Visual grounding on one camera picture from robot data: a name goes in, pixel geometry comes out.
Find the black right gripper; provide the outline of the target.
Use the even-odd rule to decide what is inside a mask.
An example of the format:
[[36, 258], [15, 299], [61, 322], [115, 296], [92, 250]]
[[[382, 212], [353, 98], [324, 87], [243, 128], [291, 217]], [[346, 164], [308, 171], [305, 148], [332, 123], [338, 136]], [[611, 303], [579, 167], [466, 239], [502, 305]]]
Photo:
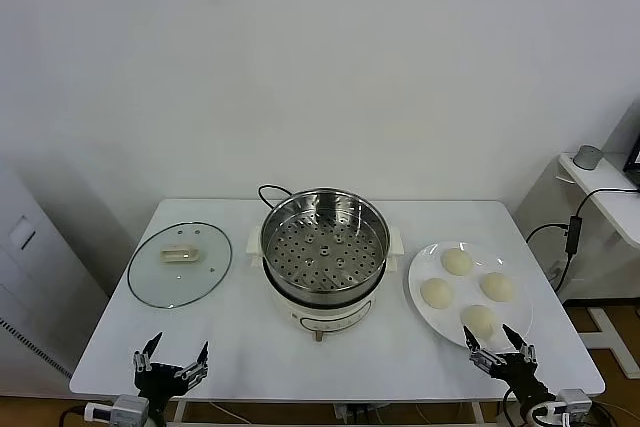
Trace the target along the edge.
[[526, 343], [524, 338], [507, 324], [502, 325], [502, 330], [514, 350], [495, 355], [482, 348], [471, 330], [464, 325], [470, 361], [483, 372], [492, 372], [493, 378], [505, 381], [521, 405], [538, 405], [553, 401], [555, 396], [535, 376], [538, 367], [535, 347]]

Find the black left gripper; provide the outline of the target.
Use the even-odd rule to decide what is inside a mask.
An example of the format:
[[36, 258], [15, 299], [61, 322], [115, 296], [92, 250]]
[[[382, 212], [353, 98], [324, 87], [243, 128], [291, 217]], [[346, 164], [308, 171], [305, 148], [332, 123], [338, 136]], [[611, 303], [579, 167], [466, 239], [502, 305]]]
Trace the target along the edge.
[[149, 402], [150, 417], [163, 417], [169, 400], [185, 395], [189, 387], [195, 387], [208, 375], [208, 343], [205, 342], [196, 361], [187, 367], [151, 363], [163, 333], [150, 339], [141, 351], [133, 354], [135, 386], [139, 396]]

